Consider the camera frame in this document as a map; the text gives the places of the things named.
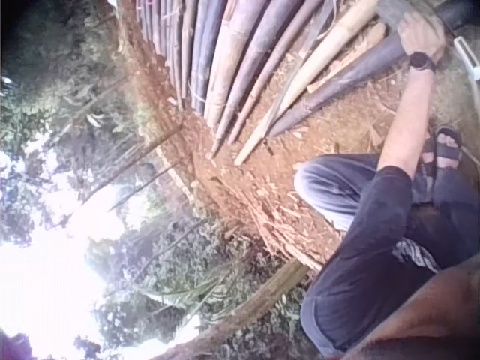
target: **dirt ground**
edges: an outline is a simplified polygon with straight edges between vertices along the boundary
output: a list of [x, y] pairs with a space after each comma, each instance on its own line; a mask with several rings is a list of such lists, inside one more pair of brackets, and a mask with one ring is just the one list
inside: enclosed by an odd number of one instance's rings
[[[288, 59], [292, 57], [287, 56], [277, 70], [240, 140], [234, 146], [224, 146], [214, 160], [207, 160], [214, 134], [202, 118], [193, 114], [189, 100], [185, 101], [187, 110], [184, 112], [179, 112], [168, 101], [175, 98], [175, 93], [167, 78], [164, 60], [143, 41], [134, 9], [129, 4], [124, 6], [121, 28], [128, 39], [125, 51], [132, 58], [132, 86], [140, 89], [157, 110], [156, 122], [162, 131], [183, 123], [181, 134], [169, 141], [163, 152], [172, 161], [188, 159], [187, 166], [180, 171], [185, 184], [193, 185], [191, 190], [230, 227], [240, 226], [242, 232], [260, 234], [267, 238], [270, 251], [286, 257], [293, 254], [313, 269], [319, 269], [332, 255], [341, 237], [295, 193], [296, 168], [324, 154], [378, 152], [379, 140], [385, 137], [401, 97], [406, 64], [397, 65], [331, 102], [296, 130], [265, 141], [243, 166], [236, 167], [233, 165], [236, 155], [271, 106], [288, 76], [292, 65]], [[480, 39], [474, 37], [475, 29], [465, 28], [463, 34], [480, 53]], [[297, 43], [290, 54], [298, 47]], [[478, 157], [480, 127], [471, 97], [462, 64], [450, 52], [439, 72], [432, 118], [437, 124], [447, 122], [459, 127], [466, 147]], [[272, 223], [280, 224], [277, 231], [266, 226]]]

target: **wristwatch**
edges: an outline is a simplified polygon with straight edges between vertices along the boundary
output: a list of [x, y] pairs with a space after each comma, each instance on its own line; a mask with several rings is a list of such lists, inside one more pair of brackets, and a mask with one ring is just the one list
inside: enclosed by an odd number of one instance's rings
[[437, 70], [437, 66], [430, 56], [419, 51], [415, 51], [410, 55], [410, 66], [420, 71], [429, 69], [435, 72]]

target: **person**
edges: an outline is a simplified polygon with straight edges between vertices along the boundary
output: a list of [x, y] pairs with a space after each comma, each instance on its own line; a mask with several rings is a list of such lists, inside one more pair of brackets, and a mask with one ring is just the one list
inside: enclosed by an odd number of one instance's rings
[[327, 357], [480, 359], [479, 195], [457, 171], [459, 133], [428, 132], [444, 29], [407, 13], [398, 34], [410, 69], [381, 155], [326, 155], [295, 175], [304, 201], [347, 231], [301, 324]]

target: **sky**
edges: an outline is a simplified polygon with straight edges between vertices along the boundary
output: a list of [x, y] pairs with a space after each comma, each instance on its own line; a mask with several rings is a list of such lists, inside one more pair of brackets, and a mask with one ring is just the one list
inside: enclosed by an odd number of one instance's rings
[[[9, 163], [5, 156], [0, 151], [3, 165]], [[57, 164], [55, 153], [47, 153], [46, 170], [55, 169]], [[42, 199], [52, 211], [54, 224], [62, 215], [75, 211], [67, 229], [45, 230], [40, 225], [40, 213], [33, 210], [31, 216], [36, 226], [31, 234], [31, 246], [0, 246], [0, 326], [9, 336], [26, 333], [34, 356], [77, 360], [83, 359], [83, 354], [73, 345], [77, 335], [102, 343], [90, 311], [101, 298], [106, 284], [85, 261], [89, 239], [116, 240], [125, 227], [114, 211], [108, 212], [118, 200], [118, 189], [105, 187], [80, 208], [77, 193], [68, 182], [69, 175], [52, 177], [58, 191]], [[132, 227], [140, 226], [139, 217], [146, 208], [144, 201], [137, 197], [128, 204], [130, 213], [138, 215], [130, 216], [128, 223]], [[121, 349], [120, 353], [125, 360], [150, 359], [196, 337], [199, 325], [200, 318], [194, 316], [173, 342], [149, 340], [137, 347]]]

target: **bamboo bundle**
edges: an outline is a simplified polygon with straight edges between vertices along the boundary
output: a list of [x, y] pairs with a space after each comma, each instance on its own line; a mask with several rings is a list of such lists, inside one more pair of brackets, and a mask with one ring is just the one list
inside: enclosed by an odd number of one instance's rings
[[292, 16], [294, 10], [298, 9], [299, 4], [299, 0], [272, 0], [263, 14], [233, 82], [232, 90], [215, 135], [216, 141], [211, 150], [213, 156], [220, 148], [221, 140], [227, 132], [237, 106], [247, 91], [251, 80], [254, 78], [263, 57], [275, 42], [275, 38], [285, 26], [285, 22]]
[[[436, 8], [436, 14], [450, 29], [455, 30], [480, 16], [480, 4], [475, 0], [447, 0]], [[273, 126], [269, 136], [276, 137], [289, 130], [332, 98], [342, 95], [373, 75], [382, 73], [404, 56], [398, 34], [390, 35], [289, 110]]]
[[196, 81], [196, 110], [203, 114], [205, 109], [205, 97], [210, 78], [210, 67], [212, 66], [213, 55], [217, 44], [218, 33], [222, 18], [228, 17], [228, 11], [225, 11], [227, 0], [211, 1], [208, 6], [207, 20], [203, 30], [202, 49], [199, 58], [198, 77]]
[[188, 95], [188, 77], [191, 70], [196, 12], [197, 0], [186, 0], [183, 27], [181, 29], [181, 96], [184, 99]]
[[182, 0], [175, 0], [175, 14], [173, 15], [172, 33], [173, 33], [173, 76], [175, 83], [175, 91], [177, 94], [177, 104], [180, 110], [183, 110], [182, 99], [182, 18], [183, 18], [183, 4]]
[[147, 11], [147, 38], [148, 41], [152, 41], [152, 3], [151, 0], [147, 0], [146, 11]]
[[339, 61], [338, 64], [335, 64], [335, 66], [331, 69], [327, 76], [324, 76], [322, 79], [310, 84], [307, 87], [308, 92], [312, 93], [317, 90], [320, 86], [325, 84], [334, 75], [336, 75], [340, 70], [354, 62], [371, 48], [378, 45], [385, 38], [386, 30], [387, 27], [383, 22], [378, 22], [373, 28], [370, 28], [368, 30], [368, 33], [362, 39], [361, 43], [352, 52], [347, 54], [345, 58], [342, 59], [342, 61]]
[[[231, 3], [233, 1], [234, 0], [229, 0], [228, 4], [226, 5], [227, 10], [225, 11], [225, 14], [229, 14], [230, 16], [223, 16], [222, 23], [220, 25], [220, 32], [218, 33], [217, 44], [223, 44], [225, 42], [225, 37], [228, 34], [228, 27], [230, 26], [231, 19], [231, 11], [228, 9], [232, 6]], [[203, 113], [204, 119], [207, 119], [209, 117], [210, 102], [212, 100], [212, 92], [215, 85], [215, 79], [217, 77], [218, 61], [220, 60], [221, 55], [221, 49], [215, 49], [213, 62], [211, 63], [210, 81], [208, 81], [207, 97], [205, 99], [205, 111]]]
[[266, 135], [272, 121], [285, 113], [312, 80], [317, 77], [342, 48], [375, 16], [378, 1], [379, 0], [358, 0], [338, 23], [334, 25], [296, 74], [295, 79], [286, 90], [285, 96], [280, 97], [282, 101], [278, 103], [278, 111], [275, 111], [276, 106], [273, 106], [253, 131], [250, 139], [248, 139], [244, 148], [236, 158], [235, 164], [243, 164], [247, 156]]
[[198, 79], [198, 65], [200, 60], [200, 53], [202, 52], [203, 30], [205, 28], [205, 21], [209, 9], [209, 0], [199, 0], [196, 12], [195, 34], [193, 37], [193, 52], [192, 52], [192, 71], [190, 75], [190, 93], [192, 108], [197, 108], [197, 79]]
[[167, 57], [167, 1], [160, 0], [160, 53]]
[[236, 141], [244, 123], [247, 121], [247, 117], [250, 115], [251, 110], [254, 108], [255, 103], [262, 94], [262, 91], [269, 81], [271, 75], [275, 71], [275, 68], [283, 60], [284, 54], [287, 52], [299, 32], [302, 30], [304, 24], [308, 21], [308, 19], [311, 18], [312, 14], [323, 1], [324, 0], [307, 0], [295, 15], [286, 31], [283, 33], [283, 36], [278, 41], [277, 46], [271, 52], [270, 58], [265, 63], [262, 72], [258, 76], [258, 79], [256, 80], [255, 85], [253, 86], [250, 95], [248, 96], [247, 101], [240, 112], [240, 115], [238, 115], [235, 126], [229, 137], [229, 144], [233, 144]]
[[147, 0], [140, 0], [141, 3], [140, 3], [140, 11], [141, 11], [141, 14], [140, 14], [140, 17], [142, 19], [142, 38], [143, 38], [143, 41], [148, 41], [148, 38], [147, 38]]
[[155, 49], [155, 53], [160, 55], [161, 46], [160, 46], [160, 2], [161, 0], [153, 0], [153, 5], [151, 7], [151, 41]]
[[218, 58], [218, 69], [208, 110], [207, 125], [210, 128], [220, 120], [245, 45], [266, 2], [266, 0], [232, 2], [229, 31], [226, 33], [224, 43], [217, 45], [221, 47], [219, 48], [221, 55]]

